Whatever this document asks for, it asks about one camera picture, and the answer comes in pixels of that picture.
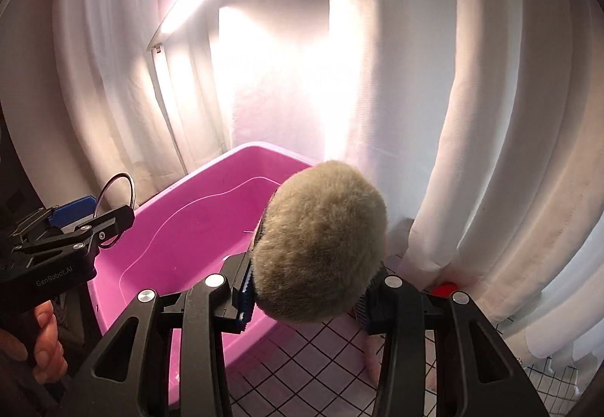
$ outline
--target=cable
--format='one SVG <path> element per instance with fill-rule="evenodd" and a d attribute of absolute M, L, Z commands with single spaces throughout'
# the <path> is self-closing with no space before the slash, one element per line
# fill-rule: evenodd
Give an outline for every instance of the cable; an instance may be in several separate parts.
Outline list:
<path fill-rule="evenodd" d="M 130 183 L 130 207 L 131 207 L 131 209 L 134 209 L 134 204 L 136 201 L 136 194 L 134 191 L 134 180 L 132 180 L 132 177 L 129 174 L 126 174 L 125 172 L 120 172 L 119 174 L 116 174 L 113 177 L 111 177 L 111 179 L 109 179 L 109 181 L 105 184 L 105 186 L 101 190 L 99 197 L 97 197 L 97 204 L 94 207 L 94 213 L 92 214 L 93 218 L 96 218 L 99 215 L 99 208 L 101 206 L 101 201 L 103 200 L 103 197 L 105 196 L 105 193 L 107 192 L 107 189 L 113 182 L 115 182 L 119 178 L 126 178 L 126 179 L 128 179 L 128 182 Z M 102 248 L 102 249 L 111 248 L 118 242 L 118 240 L 121 237 L 122 237 L 122 234 L 120 233 L 108 244 L 106 244 L 106 245 L 100 244 L 99 248 Z"/>

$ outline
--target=white curtain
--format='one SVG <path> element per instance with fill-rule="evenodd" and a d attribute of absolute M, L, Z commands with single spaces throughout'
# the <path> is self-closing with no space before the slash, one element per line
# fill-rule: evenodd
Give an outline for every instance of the white curtain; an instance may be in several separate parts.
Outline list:
<path fill-rule="evenodd" d="M 146 47 L 173 0 L 55 1 L 63 95 L 100 184 L 129 171 L 144 201 L 253 140 L 348 161 L 386 197 L 403 277 L 452 280 L 493 322 L 516 314 L 504 337 L 527 363 L 601 361 L 595 0 L 208 0 L 155 56 L 162 90 Z"/>

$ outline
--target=pink object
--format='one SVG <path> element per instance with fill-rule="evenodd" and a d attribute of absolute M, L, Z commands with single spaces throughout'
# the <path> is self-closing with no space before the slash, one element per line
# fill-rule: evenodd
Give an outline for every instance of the pink object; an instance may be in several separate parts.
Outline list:
<path fill-rule="evenodd" d="M 88 283 L 104 334 L 146 288 L 160 295 L 189 289 L 248 248 L 273 192 L 313 163 L 277 146 L 249 143 L 207 163 L 135 213 L 133 227 L 96 260 Z M 245 332 L 223 335 L 225 364 L 233 364 L 276 325 L 258 308 Z M 174 331 L 168 399 L 178 401 L 180 331 Z"/>

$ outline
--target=beige furry object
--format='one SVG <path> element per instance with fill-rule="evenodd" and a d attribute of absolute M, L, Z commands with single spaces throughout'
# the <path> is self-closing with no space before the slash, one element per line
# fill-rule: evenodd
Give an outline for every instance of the beige furry object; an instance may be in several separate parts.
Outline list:
<path fill-rule="evenodd" d="M 384 258 L 386 226 L 382 196 L 354 167 L 329 161 L 293 175 L 251 252 L 259 308 L 293 323 L 350 310 Z"/>

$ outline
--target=red object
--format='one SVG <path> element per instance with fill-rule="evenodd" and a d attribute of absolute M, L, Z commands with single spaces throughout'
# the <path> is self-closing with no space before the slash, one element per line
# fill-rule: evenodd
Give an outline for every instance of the red object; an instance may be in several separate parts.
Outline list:
<path fill-rule="evenodd" d="M 441 298 L 449 297 L 449 294 L 456 292 L 459 288 L 452 282 L 445 282 L 440 286 L 435 287 L 430 294 Z"/>

